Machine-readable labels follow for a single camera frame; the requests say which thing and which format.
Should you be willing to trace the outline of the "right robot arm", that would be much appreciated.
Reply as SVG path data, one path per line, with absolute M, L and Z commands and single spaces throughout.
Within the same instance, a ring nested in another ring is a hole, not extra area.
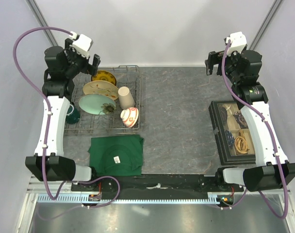
M 238 107 L 244 117 L 255 149 L 253 168 L 226 167 L 218 169 L 215 187 L 226 191 L 232 184 L 245 186 L 251 192 L 286 188 L 295 177 L 295 163 L 283 152 L 273 128 L 268 97 L 258 82 L 262 56 L 253 50 L 209 53 L 205 60 L 206 73 L 211 75 L 214 65 L 217 74 L 232 83 L 233 98 L 239 97 Z

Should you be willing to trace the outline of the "black glass lid box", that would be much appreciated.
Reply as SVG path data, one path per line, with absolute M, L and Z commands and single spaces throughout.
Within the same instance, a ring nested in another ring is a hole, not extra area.
M 255 164 L 250 130 L 236 102 L 214 100 L 209 113 L 221 165 Z

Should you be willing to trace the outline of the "folded green cloth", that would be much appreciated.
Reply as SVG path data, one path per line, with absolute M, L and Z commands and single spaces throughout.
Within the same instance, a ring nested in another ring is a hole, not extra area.
M 98 176 L 140 176 L 143 145 L 138 134 L 91 138 L 89 165 Z

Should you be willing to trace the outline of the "beige cup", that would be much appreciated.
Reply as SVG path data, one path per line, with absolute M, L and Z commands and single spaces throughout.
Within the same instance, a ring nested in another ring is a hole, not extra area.
M 120 107 L 123 110 L 126 110 L 130 107 L 134 107 L 134 99 L 128 87 L 123 86 L 119 88 L 118 97 L 119 97 Z

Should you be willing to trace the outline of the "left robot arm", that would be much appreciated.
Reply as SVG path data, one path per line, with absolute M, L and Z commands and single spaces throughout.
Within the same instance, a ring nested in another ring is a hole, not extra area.
M 91 38 L 81 34 L 77 39 L 66 39 L 65 46 L 45 50 L 47 69 L 41 94 L 44 114 L 40 138 L 33 156 L 25 159 L 28 170 L 41 182 L 82 181 L 88 191 L 97 189 L 99 180 L 89 166 L 79 166 L 64 156 L 63 137 L 66 115 L 74 90 L 73 79 L 79 73 L 94 75 L 100 57 L 94 55 L 89 63 Z

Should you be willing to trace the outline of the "cream bird pattern plate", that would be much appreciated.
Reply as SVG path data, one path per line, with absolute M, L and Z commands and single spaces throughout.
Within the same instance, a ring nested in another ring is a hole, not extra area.
M 118 87 L 107 81 L 92 81 L 83 86 L 83 93 L 104 95 L 112 100 L 118 99 Z

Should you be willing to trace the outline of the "mint green flower plate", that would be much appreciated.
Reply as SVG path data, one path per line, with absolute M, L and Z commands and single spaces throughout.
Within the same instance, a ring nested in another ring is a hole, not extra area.
M 79 99 L 79 107 L 92 115 L 109 115 L 116 109 L 116 103 L 111 98 L 100 94 L 87 94 Z

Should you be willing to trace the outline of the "yellow patterned small plate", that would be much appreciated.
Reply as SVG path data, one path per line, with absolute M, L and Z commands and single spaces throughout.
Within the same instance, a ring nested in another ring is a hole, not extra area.
M 96 75 L 91 77 L 91 81 L 107 81 L 113 85 L 117 84 L 116 77 L 106 70 L 98 70 Z

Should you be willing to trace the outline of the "white red pattern bowl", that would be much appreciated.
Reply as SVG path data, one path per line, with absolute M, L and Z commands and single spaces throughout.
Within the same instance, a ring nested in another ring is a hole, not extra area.
M 139 110 L 136 107 L 127 108 L 121 112 L 120 118 L 127 128 L 132 128 L 139 118 Z

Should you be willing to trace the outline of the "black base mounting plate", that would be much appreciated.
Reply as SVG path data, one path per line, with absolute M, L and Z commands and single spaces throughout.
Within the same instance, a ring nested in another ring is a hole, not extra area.
M 243 192 L 238 184 L 218 183 L 214 175 L 202 174 L 143 174 L 116 177 L 120 184 L 106 178 L 95 184 L 73 184 L 71 191 L 91 193 L 99 191 L 102 198 L 111 199 L 203 199 L 208 193 Z

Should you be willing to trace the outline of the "dark green mug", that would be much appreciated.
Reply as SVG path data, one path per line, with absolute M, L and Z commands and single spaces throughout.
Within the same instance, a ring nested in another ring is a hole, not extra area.
M 71 103 L 66 114 L 66 123 L 76 124 L 80 121 L 80 118 L 81 114 L 79 110 L 75 107 L 73 103 Z

